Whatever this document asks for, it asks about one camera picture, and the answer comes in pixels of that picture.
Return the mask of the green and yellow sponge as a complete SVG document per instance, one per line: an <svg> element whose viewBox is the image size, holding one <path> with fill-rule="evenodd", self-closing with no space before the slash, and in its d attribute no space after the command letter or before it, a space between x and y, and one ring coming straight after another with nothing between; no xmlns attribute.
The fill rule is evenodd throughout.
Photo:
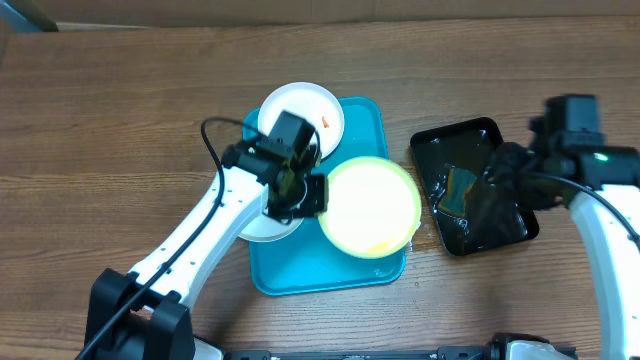
<svg viewBox="0 0 640 360"><path fill-rule="evenodd" d="M450 167L446 172L446 189L438 202L438 211L449 216L464 218L468 199L476 180L477 176L469 170Z"/></svg>

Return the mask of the light green rimmed plate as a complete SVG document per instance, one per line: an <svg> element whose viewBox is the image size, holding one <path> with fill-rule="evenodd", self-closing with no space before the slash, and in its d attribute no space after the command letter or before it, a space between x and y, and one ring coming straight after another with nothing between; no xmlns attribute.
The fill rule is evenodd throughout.
<svg viewBox="0 0 640 360"><path fill-rule="evenodd" d="M402 249L421 224L416 183L398 164L380 157L349 159L329 173L329 200L318 221L342 252L378 259Z"/></svg>

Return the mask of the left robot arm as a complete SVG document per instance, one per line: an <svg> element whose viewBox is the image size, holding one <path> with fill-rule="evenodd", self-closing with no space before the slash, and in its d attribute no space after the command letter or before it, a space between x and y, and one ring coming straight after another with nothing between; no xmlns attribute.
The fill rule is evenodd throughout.
<svg viewBox="0 0 640 360"><path fill-rule="evenodd" d="M105 270L90 295L81 359L222 359L193 333L191 312L222 257L262 214L315 217L326 207L326 179L311 170L316 146L228 148L205 195L151 254L127 274Z"/></svg>

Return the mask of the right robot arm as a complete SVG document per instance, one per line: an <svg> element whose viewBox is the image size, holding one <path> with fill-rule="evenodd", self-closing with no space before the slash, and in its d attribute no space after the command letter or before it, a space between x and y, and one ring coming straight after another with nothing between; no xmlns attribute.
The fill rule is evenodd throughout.
<svg viewBox="0 0 640 360"><path fill-rule="evenodd" d="M639 356L639 153L631 147L505 143L489 182L526 210L564 205L586 249L603 359Z"/></svg>

